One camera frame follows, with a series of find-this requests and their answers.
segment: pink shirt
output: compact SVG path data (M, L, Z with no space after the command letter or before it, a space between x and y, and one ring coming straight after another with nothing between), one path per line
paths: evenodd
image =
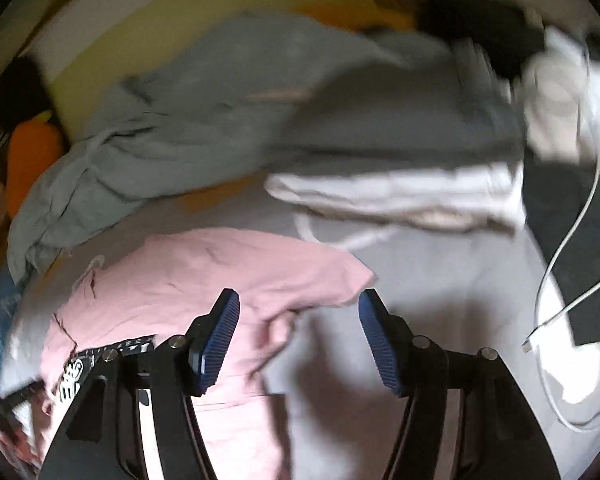
M51 320L40 373L51 391L74 352L151 334L157 346L233 288L240 320L217 384L194 399L195 411L220 480L274 480L283 454L258 371L288 341L297 311L349 304L373 279L351 254L294 238L228 228L149 237L84 277ZM67 407L50 412L44 452Z

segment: bed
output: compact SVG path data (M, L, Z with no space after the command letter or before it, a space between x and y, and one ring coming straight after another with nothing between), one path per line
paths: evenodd
M28 287L4 352L0 389L6 392L36 375L49 317L94 260L107 267L140 247L149 234L192 228L227 226L298 237L293 213L254 177L202 194L154 200L63 254ZM323 242L364 228L359 221L313 219L313 232ZM533 328L532 305L544 269L530 232L445 234L405 226L389 240L354 254L376 273L375 288L390 312L404 317L414 332L455 351L497 349L533 408L562 477L580 477L600 451L600 430L576 434L560 425L542 393L532 355L520 348ZM557 289L552 291L557 297ZM563 330L568 336L566 325ZM573 378L578 358L561 344L549 367L559 378L565 367L571 369ZM600 344L582 348L589 366L580 382L594 391L577 404L560 402L576 420L600 408ZM381 477L403 405L382 386L356 308L302 314L291 342L267 365L265 377L269 392L281 394L278 419L292 478ZM561 386L550 381L559 399ZM578 393L572 389L570 395L573 401ZM441 463L449 463L453 448L443 449Z

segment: metal screw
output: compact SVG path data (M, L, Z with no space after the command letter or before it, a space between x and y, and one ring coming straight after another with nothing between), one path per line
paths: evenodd
M495 361L498 358L498 353L493 348L488 346L485 346L485 348L480 350L480 355L487 361Z
M117 359L119 352L115 349L112 350L104 350L102 352L102 359L104 359L105 362L111 362L113 359Z
M187 338L183 335L174 335L169 339L169 346L171 348L180 348L187 342Z
M413 343L413 346L415 348L421 348L423 350L425 348L429 348L429 346L431 345L431 341L429 340L429 338L423 335L416 335L411 342Z

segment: orange object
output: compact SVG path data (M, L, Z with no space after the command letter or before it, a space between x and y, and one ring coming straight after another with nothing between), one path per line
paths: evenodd
M412 14L381 9L372 5L307 4L296 6L293 11L309 16L322 25L330 25L350 32L382 26L393 30L413 30L415 28Z
M62 155L62 134L39 119L18 124L6 163L6 212L13 219L35 181Z

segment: ribbed blue pad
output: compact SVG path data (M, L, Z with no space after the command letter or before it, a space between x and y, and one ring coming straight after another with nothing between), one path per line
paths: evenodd
M207 388L213 386L217 381L238 319L240 319L240 298L233 293L201 355L201 373L199 374L201 393L205 393Z
M373 308L373 303L366 292L360 294L357 304L362 329L365 331L366 340L371 348L375 366L382 378L382 383L396 396L401 393L400 371L398 362L391 344L389 343L382 324Z

